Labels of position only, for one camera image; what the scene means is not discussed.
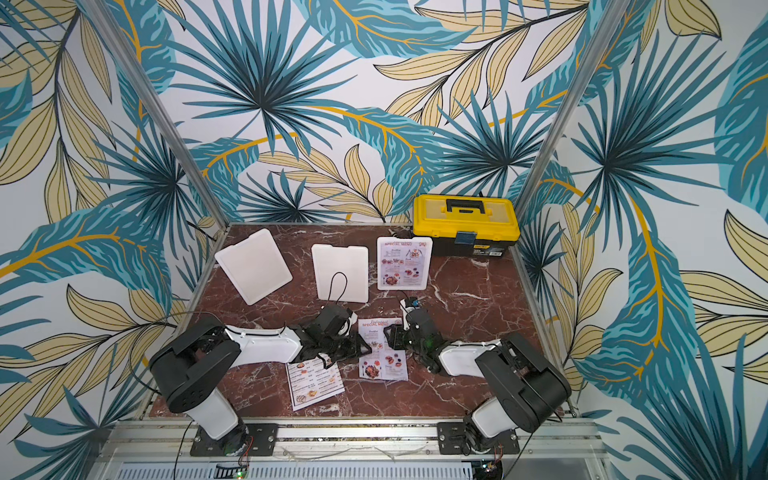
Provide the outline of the pink menu sheet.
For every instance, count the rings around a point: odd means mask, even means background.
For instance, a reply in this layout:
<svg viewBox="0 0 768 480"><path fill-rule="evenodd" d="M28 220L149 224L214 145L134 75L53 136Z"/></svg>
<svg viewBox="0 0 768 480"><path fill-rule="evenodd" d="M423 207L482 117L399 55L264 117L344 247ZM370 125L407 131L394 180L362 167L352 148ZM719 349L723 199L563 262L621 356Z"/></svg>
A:
<svg viewBox="0 0 768 480"><path fill-rule="evenodd" d="M359 377L374 381L406 381L408 368L406 352L395 350L387 342L384 329L401 325L396 318L372 318L358 321L358 332L371 347L371 352L359 358Z"/></svg>

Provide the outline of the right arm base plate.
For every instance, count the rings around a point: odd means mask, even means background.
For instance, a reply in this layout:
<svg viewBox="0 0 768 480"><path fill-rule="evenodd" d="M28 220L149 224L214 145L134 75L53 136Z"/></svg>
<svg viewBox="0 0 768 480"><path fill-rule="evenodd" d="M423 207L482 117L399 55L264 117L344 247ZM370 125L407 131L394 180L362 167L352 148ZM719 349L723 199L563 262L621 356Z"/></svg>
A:
<svg viewBox="0 0 768 480"><path fill-rule="evenodd" d="M439 422L436 425L441 455L517 454L520 445L514 429L487 437L469 421Z"/></svg>

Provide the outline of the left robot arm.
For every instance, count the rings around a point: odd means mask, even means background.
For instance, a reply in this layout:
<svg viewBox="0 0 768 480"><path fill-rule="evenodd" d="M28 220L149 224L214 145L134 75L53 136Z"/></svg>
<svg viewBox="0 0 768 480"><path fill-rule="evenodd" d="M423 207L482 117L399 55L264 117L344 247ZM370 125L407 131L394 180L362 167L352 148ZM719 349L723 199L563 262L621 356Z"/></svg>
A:
<svg viewBox="0 0 768 480"><path fill-rule="evenodd" d="M370 354L353 330L355 321L351 310L337 304L308 322L278 329L244 329L205 313L152 356L149 370L169 411L190 417L223 455L243 455L255 434L218 388L227 373L243 365L315 359L329 368Z"/></svg>

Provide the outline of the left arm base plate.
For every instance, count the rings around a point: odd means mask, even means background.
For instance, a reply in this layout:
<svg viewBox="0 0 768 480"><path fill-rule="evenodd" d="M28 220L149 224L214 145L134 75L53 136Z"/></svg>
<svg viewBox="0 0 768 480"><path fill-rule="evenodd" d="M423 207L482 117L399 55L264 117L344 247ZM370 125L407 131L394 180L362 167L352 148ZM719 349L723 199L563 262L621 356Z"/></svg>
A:
<svg viewBox="0 0 768 480"><path fill-rule="evenodd" d="M202 427L194 437L192 457L269 457L277 440L276 423L240 423L221 439L213 439Z"/></svg>

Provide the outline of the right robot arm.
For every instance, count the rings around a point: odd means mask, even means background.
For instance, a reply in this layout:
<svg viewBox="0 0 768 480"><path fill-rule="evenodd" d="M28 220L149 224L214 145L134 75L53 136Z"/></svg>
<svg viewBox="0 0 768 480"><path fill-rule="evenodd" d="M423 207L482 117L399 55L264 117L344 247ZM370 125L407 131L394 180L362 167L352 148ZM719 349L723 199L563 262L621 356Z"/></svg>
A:
<svg viewBox="0 0 768 480"><path fill-rule="evenodd" d="M485 342L448 340L428 311L410 297L403 320L384 328L388 345L412 354L433 374L484 380L492 397L458 422L438 425L441 453L485 454L515 442L522 430L535 432L572 394L558 367L523 335Z"/></svg>

